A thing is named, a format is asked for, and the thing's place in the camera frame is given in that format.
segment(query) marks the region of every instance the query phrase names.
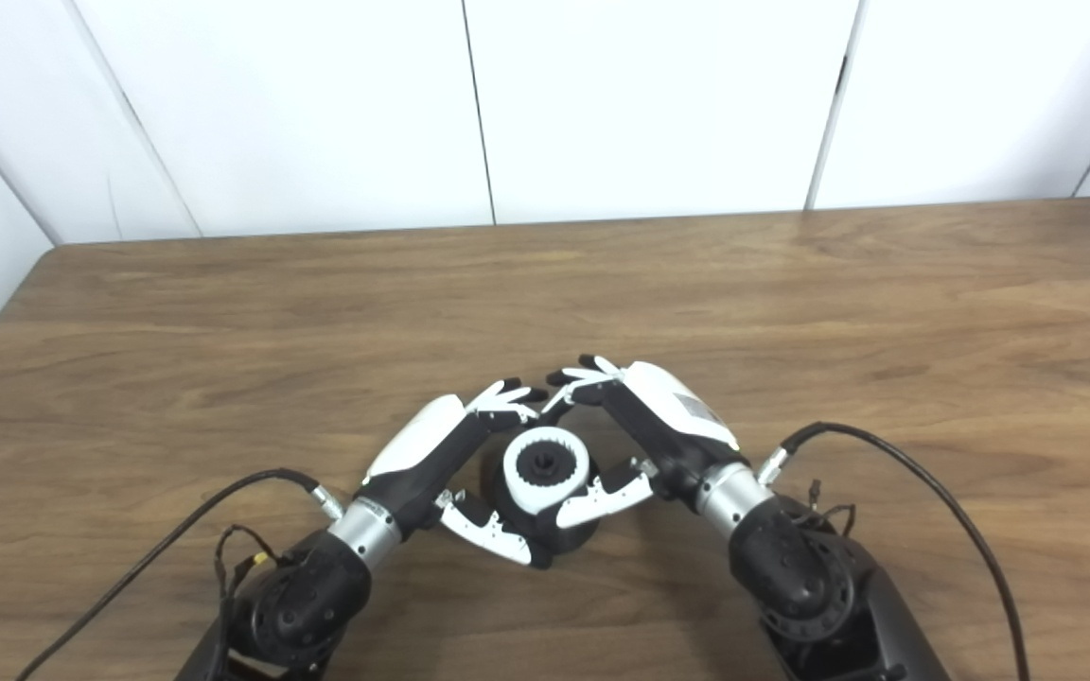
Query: silver metal joint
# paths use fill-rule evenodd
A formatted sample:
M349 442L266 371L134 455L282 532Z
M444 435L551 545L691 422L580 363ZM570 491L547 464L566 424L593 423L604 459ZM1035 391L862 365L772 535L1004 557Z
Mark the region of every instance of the silver metal joint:
M654 465L651 460L639 460L639 458L633 458L633 469L637 469L645 474L645 476L653 478L654 475L658 474L658 466Z
M788 455L790 454L785 451L785 448L776 448L776 451L771 453L764 465L760 466L760 474L756 475L758 482L764 487L771 487L771 484L776 483L776 478L779 477L779 471L788 462Z
M771 497L773 492L756 481L748 466L731 462L701 483L697 512L708 519L722 537L729 539L739 522Z
M402 532L392 514L367 497L355 497L348 512L330 523L327 532L348 544L370 570L402 543Z
M465 491L461 490L457 492L457 500L464 499ZM445 510L448 504L453 503L453 492L449 490L441 491L440 495L436 496L436 508Z
M342 518L344 510L342 510L342 504L339 503L339 499L334 498L332 492L330 492L324 486L317 486L314 491L311 491L311 496L314 500L322 507L322 512L326 514L331 521L339 520Z

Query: cylindrical object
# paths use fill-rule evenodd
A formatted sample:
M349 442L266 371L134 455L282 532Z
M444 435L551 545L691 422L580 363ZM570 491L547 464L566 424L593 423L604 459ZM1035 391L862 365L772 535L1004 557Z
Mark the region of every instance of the cylindrical object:
M308 535L290 556L295 562L243 583L229 623L230 647L299 676L339 645L351 618L368 603L372 572L355 548L329 532Z
M511 440L485 479L502 521L557 556L583 546L596 532L597 521L559 528L557 512L567 499L584 495L598 473L578 436L538 426Z
M760 484L743 462L731 462L701 483L697 512L713 523L722 537L729 539L739 522L771 497L773 491Z
M578 436L560 427L520 433L502 453L502 475L516 504L536 514L588 484L592 458Z
M792 524L778 497L756 504L730 535L730 574L760 600L766 620L772 611L785 623L800 621L785 630L792 639L829 634L847 609L835 599L851 586L848 574L815 547Z
M355 497L342 518L330 523L327 532L351 547L370 570L402 543L402 534L398 533L390 512L367 497Z

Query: gear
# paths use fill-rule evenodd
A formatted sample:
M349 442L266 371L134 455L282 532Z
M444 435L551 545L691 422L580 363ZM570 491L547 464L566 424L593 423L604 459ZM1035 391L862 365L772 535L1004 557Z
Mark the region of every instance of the gear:
M516 457L516 473L524 483L553 487L574 475L574 452L558 440L538 440Z

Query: black cable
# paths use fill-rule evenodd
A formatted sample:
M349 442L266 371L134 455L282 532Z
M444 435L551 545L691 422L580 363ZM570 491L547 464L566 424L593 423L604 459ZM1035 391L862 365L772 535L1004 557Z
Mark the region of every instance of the black cable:
M1016 598L1012 594L1012 587L1007 585L1007 577L1004 577L1003 569L1000 568L1000 559L996 559L994 552L991 551L991 547L986 546L986 539L982 538L982 533L973 525L973 521L970 520L969 514L965 513L965 509L957 503L957 500L953 498L947 488L938 479L935 479L933 474L929 473L924 466L915 461L911 455L904 452L903 449L886 442L886 440L882 440L881 437L870 431L861 430L860 427L845 426L843 423L812 423L810 426L806 426L803 429L786 437L784 442L782 442L782 448L792 457L792 454L797 453L797 448L800 448L806 440L812 439L812 437L822 435L823 433L840 433L869 442L874 448L882 449L883 452L891 454L896 462L903 464L906 470L911 471L916 477L931 487L931 490L940 497L940 500L944 501L944 504L953 512L953 518L956 518L957 522L961 523L965 533L970 535L970 540L973 542L974 548L979 549L979 552L982 555L982 561L986 562L986 569L991 571L991 577L994 577L995 589L1000 591L1000 600L1003 603L1004 615L1007 616L1007 629L1012 633L1013 654L1016 656L1016 677L1020 681L1030 681L1029 654L1025 650L1025 633L1020 624L1020 613L1016 611Z
M274 561L280 560L276 556L276 551L272 550L271 544L268 544L267 540L261 537L258 532L251 530L246 525L239 525L239 523L233 523L233 525L230 525L229 527L226 527L225 531L221 531L220 537L217 538L217 547L215 548L215 550L213 550L213 566L215 566L215 569L217 568L220 568L221 570L226 569L225 559L223 557L221 557L221 552L226 551L226 539L233 537L234 532L242 532L243 534L247 535L247 537L251 537L251 539L254 540L255 544L258 544L261 551L263 551L265 556L267 556L269 559ZM221 573L221 577L225 579L225 572Z
M133 568L129 569L125 574L110 587L110 589L105 592L102 596L99 596L99 600L96 600L96 604L92 606L90 609L87 609L87 611L83 612L77 620L74 620L74 624L70 625L70 629L66 629L65 633L58 636L56 642L49 643L47 648L41 650L39 655L35 656L35 658L27 664L27 667L24 667L23 671L19 672L16 681L26 681L28 677L33 676L36 669L38 669L41 664L45 664L45 660L51 658L57 650L61 649L61 646L69 643L70 639L73 639L78 631L83 630L83 627L86 627L92 620L94 620L95 617L99 615L104 608L108 607L108 604L116 599L126 586L133 584L133 580L137 579L137 575L142 573L143 570L148 568L148 566L150 566L150 563L162 554L162 551L168 550L170 544L173 544L179 537L182 537L182 535L185 534L191 526L195 525L196 521L204 518L205 513L208 513L209 510L216 507L216 504L221 503L221 500L226 499L226 497L229 497L230 495L233 495L233 492L241 490L243 487L249 487L251 484L270 478L289 479L290 483L300 484L304 490L310 492L313 492L317 487L319 487L317 479L314 479L304 473L300 473L300 471L287 469L262 470L259 473L246 475L246 477L239 479L239 482L229 484L229 486L223 490L216 492L216 495L209 497L203 504L199 504L194 512L191 512L190 516L179 523L174 530L170 531L170 534L166 535L161 542L155 544L154 548L150 548L150 551L142 557L142 560L135 562Z
M851 528L857 525L857 504L839 504L832 507L828 512L822 514L823 520L831 520L834 514L848 512L848 520L844 522L844 530L839 531L839 535L847 538L851 534Z

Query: black robotic joint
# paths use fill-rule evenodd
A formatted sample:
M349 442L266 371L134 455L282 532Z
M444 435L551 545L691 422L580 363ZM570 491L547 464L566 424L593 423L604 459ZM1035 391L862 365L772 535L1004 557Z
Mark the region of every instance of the black robotic joint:
M808 548L819 568L796 562L804 557L788 551L791 532L774 532L783 526L773 514L754 522L730 542L730 569L748 586L753 579L761 623L790 681L948 681L928 639L907 608L886 571L877 566L860 544L837 534L826 518L790 497L770 499L796 528L801 546ZM773 534L773 540L758 537ZM754 551L749 560L743 551ZM785 564L785 557L790 557ZM797 585L784 577L782 569L825 569L826 589L818 584ZM775 589L760 591L760 584ZM825 598L810 598L823 592ZM822 603L821 612L806 612L784 605L784 598L812 605Z
M763 620L786 639L831 636L848 619L852 582L843 556L804 532L771 497L730 535L730 573L760 603Z
M233 639L240 654L287 668L305 668L332 654L348 621L368 603L368 566L325 531L294 548L302 560L256 579L239 596Z

